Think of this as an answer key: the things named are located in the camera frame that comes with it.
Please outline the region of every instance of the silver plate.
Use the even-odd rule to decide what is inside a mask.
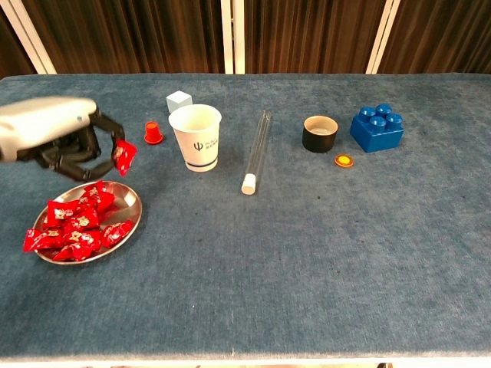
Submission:
[[[57,202],[70,202],[74,201],[75,199],[79,199],[84,193],[84,188],[86,186],[89,186],[90,184],[94,184],[94,182],[88,182],[81,186],[70,189],[69,191],[63,193],[54,200]],[[55,263],[57,265],[79,265],[81,263],[87,263],[104,257],[105,255],[109,255],[112,251],[118,249],[121,245],[123,245],[126,240],[130,238],[130,236],[136,230],[141,219],[142,205],[140,197],[129,186],[125,186],[124,184],[121,184],[119,182],[104,181],[104,187],[109,193],[113,193],[115,198],[114,205],[110,207],[108,211],[100,217],[101,229],[104,229],[106,226],[116,224],[117,222],[131,220],[134,223],[134,227],[131,229],[130,233],[114,247],[102,247],[99,251],[93,253],[92,256],[84,259],[83,261],[53,261],[52,258],[59,252],[59,249],[43,249],[35,251],[39,257],[47,262]],[[45,207],[36,219],[36,222],[34,223],[34,228],[36,228],[37,230],[42,230],[42,224],[44,219],[46,218],[47,211],[48,207]]]

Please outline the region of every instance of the white paper cup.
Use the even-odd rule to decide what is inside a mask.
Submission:
[[[169,115],[184,162],[189,170],[202,173],[218,163],[218,139],[222,114],[209,105],[188,105]]]

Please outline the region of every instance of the glass test tube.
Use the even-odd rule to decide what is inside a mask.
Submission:
[[[263,110],[258,127],[255,131],[254,142],[251,148],[251,156],[242,182],[242,193],[250,196],[255,193],[255,185],[259,181],[262,162],[264,160],[268,144],[268,134],[271,126],[271,113]]]

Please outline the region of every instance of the small black container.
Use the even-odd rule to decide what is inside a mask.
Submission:
[[[302,144],[311,152],[327,152],[333,147],[337,132],[338,123],[334,119],[319,115],[309,117],[304,122]]]

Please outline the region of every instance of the wrapped candy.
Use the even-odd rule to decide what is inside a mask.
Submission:
[[[73,257],[74,253],[72,247],[70,245],[66,245],[53,257],[53,261],[66,261]]]
[[[98,251],[101,249],[101,232],[99,230],[87,232],[73,230],[63,234],[63,243],[67,245],[78,243],[91,251]]]
[[[131,220],[126,220],[125,222],[118,222],[107,226],[102,231],[101,244],[105,248],[112,248],[121,239],[128,235],[133,228],[133,222]]]
[[[126,140],[118,140],[116,142],[113,160],[116,164],[117,171],[120,172],[121,176],[125,176],[127,174],[137,151],[137,148]]]
[[[63,237],[60,229],[56,228],[42,232],[30,228],[26,231],[24,251],[37,251],[48,248],[63,248]]]
[[[48,201],[48,211],[44,228],[57,228],[64,220],[69,219],[77,213],[78,201],[56,202]]]
[[[106,191],[102,181],[85,188],[84,194],[78,200],[78,208],[95,207],[98,213],[106,211],[114,203],[114,194]]]
[[[82,230],[89,228],[98,228],[99,218],[95,209],[85,209],[83,212],[70,217],[64,224],[63,230],[65,233],[74,230]]]
[[[104,182],[99,180],[94,184],[90,184],[84,188],[84,193],[88,193],[89,196],[99,195],[102,192],[106,192],[106,188],[104,187]]]
[[[81,243],[73,243],[69,247],[71,247],[75,261],[83,261],[91,256],[92,249],[89,246],[82,245]]]

